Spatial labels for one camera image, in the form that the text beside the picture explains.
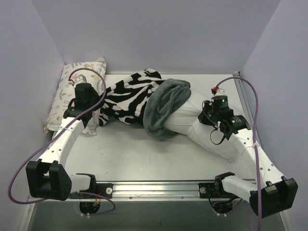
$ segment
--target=white robotic arm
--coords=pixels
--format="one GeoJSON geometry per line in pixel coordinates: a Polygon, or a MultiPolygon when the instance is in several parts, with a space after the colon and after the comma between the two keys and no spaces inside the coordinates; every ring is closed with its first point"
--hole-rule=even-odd
{"type": "MultiPolygon", "coordinates": [[[[270,161],[258,142],[253,143],[250,125],[242,115],[233,114],[228,106],[227,96],[214,96],[211,101],[206,101],[198,118],[200,123],[213,126],[224,134],[224,139],[238,150],[255,179],[259,171],[262,218],[292,206],[298,188],[296,181],[287,179],[270,161]],[[258,170],[255,146],[259,158],[258,170]]],[[[215,187],[218,194],[232,193],[249,202],[252,210],[258,214],[256,184],[228,172],[215,177],[215,187]]]]}
{"type": "MultiPolygon", "coordinates": [[[[30,194],[33,197],[64,201],[71,193],[78,191],[96,192],[94,175],[75,174],[69,176],[63,167],[77,137],[92,117],[92,111],[84,114],[79,120],[76,120],[76,116],[95,105],[100,99],[97,92],[88,83],[77,84],[75,95],[75,106],[72,107],[70,103],[57,132],[58,135],[65,129],[62,136],[52,143],[37,161],[30,161],[26,166],[30,194]],[[72,125],[66,128],[72,120],[74,120],[72,125]]],[[[255,179],[257,171],[254,145],[257,146],[262,189],[262,218],[292,206],[297,183],[294,179],[287,179],[270,161],[260,145],[253,143],[250,125],[242,115],[233,114],[233,110],[228,106],[227,96],[213,97],[211,102],[208,101],[205,104],[198,119],[207,126],[219,127],[228,142],[231,142],[244,158],[255,179]]],[[[229,172],[215,177],[215,189],[218,195],[232,193],[246,200],[257,214],[256,184],[240,179],[229,172]]]]}
{"type": "Polygon", "coordinates": [[[68,175],[64,167],[67,157],[89,120],[92,111],[98,110],[101,97],[89,83],[80,83],[75,88],[75,98],[64,113],[55,140],[37,161],[29,161],[26,174],[32,197],[66,200],[79,191],[95,193],[96,179],[91,174],[68,175]]]}

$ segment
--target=lavender wall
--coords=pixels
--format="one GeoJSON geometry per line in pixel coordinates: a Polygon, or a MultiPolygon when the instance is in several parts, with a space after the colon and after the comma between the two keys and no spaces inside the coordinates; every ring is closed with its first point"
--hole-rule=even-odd
{"type": "Polygon", "coordinates": [[[280,0],[32,0],[66,62],[107,71],[243,69],[280,0]]]}
{"type": "MultiPolygon", "coordinates": [[[[18,166],[46,138],[43,123],[63,61],[30,0],[0,1],[0,230],[15,231],[24,205],[9,201],[7,187],[18,166]]],[[[23,171],[13,195],[26,200],[23,171]]]]}
{"type": "Polygon", "coordinates": [[[307,11],[307,0],[282,0],[242,73],[259,93],[257,129],[266,153],[299,184],[290,209],[295,231],[308,228],[307,11]]]}

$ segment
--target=gray towel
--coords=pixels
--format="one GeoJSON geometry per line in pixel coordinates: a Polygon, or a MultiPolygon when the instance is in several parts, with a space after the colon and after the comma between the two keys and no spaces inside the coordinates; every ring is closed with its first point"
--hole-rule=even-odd
{"type": "Polygon", "coordinates": [[[164,127],[168,117],[178,110],[191,96],[190,83],[167,79],[150,96],[143,114],[143,126],[151,136],[163,139],[176,133],[164,127]]]}

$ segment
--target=white pants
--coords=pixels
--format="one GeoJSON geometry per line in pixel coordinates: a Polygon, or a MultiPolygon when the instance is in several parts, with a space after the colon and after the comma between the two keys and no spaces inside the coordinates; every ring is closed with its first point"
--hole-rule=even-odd
{"type": "MultiPolygon", "coordinates": [[[[220,145],[213,144],[212,141],[214,143],[219,143],[223,134],[219,131],[214,131],[211,136],[211,141],[210,133],[214,128],[212,126],[201,124],[198,120],[198,116],[202,111],[202,102],[204,100],[210,99],[198,92],[192,91],[192,95],[188,101],[169,116],[168,120],[164,123],[164,126],[171,131],[187,135],[192,141],[199,144],[204,149],[213,154],[222,156],[229,162],[233,162],[238,154],[236,148],[227,139],[225,139],[220,145]]],[[[229,107],[234,110],[235,115],[243,114],[234,106],[229,105],[229,107]]]]}

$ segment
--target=screw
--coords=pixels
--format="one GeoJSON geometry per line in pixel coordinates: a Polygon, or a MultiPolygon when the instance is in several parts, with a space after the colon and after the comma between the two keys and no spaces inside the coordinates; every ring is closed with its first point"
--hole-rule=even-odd
{"type": "Polygon", "coordinates": [[[106,193],[107,193],[108,195],[112,194],[112,191],[113,191],[112,188],[107,188],[107,189],[106,189],[106,193]]]}
{"type": "Polygon", "coordinates": [[[205,187],[201,187],[199,191],[200,191],[200,193],[202,193],[202,194],[205,194],[205,193],[206,193],[205,187]]]}

